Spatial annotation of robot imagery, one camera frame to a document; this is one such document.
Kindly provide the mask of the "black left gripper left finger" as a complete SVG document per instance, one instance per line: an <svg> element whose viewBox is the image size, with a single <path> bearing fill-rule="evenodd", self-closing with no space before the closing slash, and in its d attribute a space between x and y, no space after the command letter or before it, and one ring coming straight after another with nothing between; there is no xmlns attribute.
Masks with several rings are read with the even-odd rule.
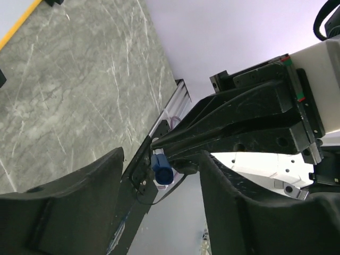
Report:
<svg viewBox="0 0 340 255"><path fill-rule="evenodd" d="M1 254L106 254L124 152L24 193L1 195Z"/></svg>

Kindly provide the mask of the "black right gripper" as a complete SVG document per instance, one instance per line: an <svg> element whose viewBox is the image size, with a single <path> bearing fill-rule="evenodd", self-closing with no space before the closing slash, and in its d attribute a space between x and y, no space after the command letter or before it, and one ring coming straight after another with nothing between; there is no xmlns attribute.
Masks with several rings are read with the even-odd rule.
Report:
<svg viewBox="0 0 340 255"><path fill-rule="evenodd" d="M280 80L291 87L301 117ZM219 72L210 81L216 93L261 85L229 100L230 92L213 96L187 127L154 141L151 148L164 149L168 160L196 161L203 150L302 152L305 162L316 165L324 157L321 138L339 131L339 37L233 74Z"/></svg>

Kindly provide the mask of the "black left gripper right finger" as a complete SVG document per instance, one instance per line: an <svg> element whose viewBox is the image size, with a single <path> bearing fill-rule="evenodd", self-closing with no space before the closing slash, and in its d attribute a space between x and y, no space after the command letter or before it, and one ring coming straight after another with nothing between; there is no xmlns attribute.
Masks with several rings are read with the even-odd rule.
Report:
<svg viewBox="0 0 340 255"><path fill-rule="evenodd" d="M204 151L200 183L213 254L339 254L339 194L280 195Z"/></svg>

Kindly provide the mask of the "blue marker cap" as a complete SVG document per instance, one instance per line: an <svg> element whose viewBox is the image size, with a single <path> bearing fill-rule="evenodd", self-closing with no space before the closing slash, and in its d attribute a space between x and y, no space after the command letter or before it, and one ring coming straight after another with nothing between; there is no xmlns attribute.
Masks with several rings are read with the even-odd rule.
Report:
<svg viewBox="0 0 340 255"><path fill-rule="evenodd" d="M174 173L163 149L155 149L151 155L151 168L155 180L160 185L170 185L174 181Z"/></svg>

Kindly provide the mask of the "yellow framed whiteboard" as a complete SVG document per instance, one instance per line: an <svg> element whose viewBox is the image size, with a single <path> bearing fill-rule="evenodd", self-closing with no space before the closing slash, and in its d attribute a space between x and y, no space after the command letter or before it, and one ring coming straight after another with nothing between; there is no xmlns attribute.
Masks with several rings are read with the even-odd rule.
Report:
<svg viewBox="0 0 340 255"><path fill-rule="evenodd" d="M1 49L41 2L42 0L1 0Z"/></svg>

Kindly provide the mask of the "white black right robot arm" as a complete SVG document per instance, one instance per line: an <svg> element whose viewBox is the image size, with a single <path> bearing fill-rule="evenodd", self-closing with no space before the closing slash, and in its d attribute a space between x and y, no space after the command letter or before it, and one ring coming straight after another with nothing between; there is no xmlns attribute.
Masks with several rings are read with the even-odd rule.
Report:
<svg viewBox="0 0 340 255"><path fill-rule="evenodd" d="M152 142L156 180L201 152L305 199L339 191L339 1L148 1L174 74L201 100Z"/></svg>

